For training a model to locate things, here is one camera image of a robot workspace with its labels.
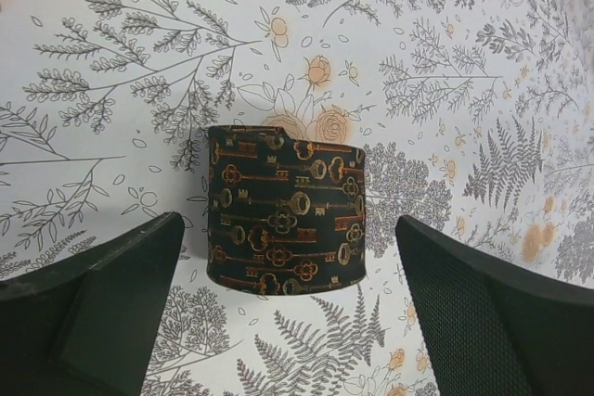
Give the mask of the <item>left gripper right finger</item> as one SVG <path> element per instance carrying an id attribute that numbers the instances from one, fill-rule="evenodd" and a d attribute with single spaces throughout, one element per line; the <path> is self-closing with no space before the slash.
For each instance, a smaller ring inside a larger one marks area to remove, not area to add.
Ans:
<path id="1" fill-rule="evenodd" d="M 592 394 L 591 289 L 502 261 L 408 215 L 395 235 L 441 394 Z"/>

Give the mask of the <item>black tie with gold keys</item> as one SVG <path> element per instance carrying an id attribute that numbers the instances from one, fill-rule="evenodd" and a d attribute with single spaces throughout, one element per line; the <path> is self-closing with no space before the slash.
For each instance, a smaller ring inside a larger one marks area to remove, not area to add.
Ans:
<path id="1" fill-rule="evenodd" d="M 206 273 L 266 296 L 358 284 L 366 268 L 366 153 L 282 127 L 208 130 Z"/>

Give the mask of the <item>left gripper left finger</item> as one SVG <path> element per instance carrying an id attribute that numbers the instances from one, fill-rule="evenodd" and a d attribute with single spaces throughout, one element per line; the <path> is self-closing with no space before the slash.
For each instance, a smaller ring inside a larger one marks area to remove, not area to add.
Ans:
<path id="1" fill-rule="evenodd" d="M 2 281 L 2 394 L 139 394 L 184 232 L 166 212 Z"/>

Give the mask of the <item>floral patterned table mat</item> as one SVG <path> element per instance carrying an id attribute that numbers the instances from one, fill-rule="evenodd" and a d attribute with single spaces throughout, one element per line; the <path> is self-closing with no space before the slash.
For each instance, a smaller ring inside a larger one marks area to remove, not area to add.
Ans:
<path id="1" fill-rule="evenodd" d="M 366 278 L 205 274 L 212 124 L 367 152 Z M 1 0 L 1 275 L 166 211 L 186 233 L 145 395 L 435 395 L 399 216 L 593 284 L 593 0 Z"/>

